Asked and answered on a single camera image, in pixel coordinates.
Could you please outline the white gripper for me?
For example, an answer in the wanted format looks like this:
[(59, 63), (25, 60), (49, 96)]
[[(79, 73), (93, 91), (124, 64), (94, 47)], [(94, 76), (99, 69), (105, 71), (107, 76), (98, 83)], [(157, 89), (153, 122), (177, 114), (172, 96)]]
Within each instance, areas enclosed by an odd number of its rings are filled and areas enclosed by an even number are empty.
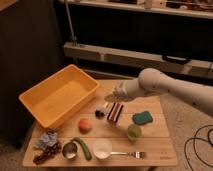
[(116, 86), (104, 99), (108, 102), (124, 102), (128, 100), (126, 91), (122, 85)]

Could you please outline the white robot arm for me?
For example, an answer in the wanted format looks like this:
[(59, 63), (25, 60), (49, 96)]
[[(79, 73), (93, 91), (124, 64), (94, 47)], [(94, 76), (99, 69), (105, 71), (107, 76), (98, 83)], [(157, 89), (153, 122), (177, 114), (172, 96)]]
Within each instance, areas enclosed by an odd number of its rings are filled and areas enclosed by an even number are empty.
[(104, 99), (108, 102), (129, 102), (160, 93), (169, 93), (213, 117), (212, 86), (175, 79), (154, 68), (146, 68), (137, 78), (121, 82)]

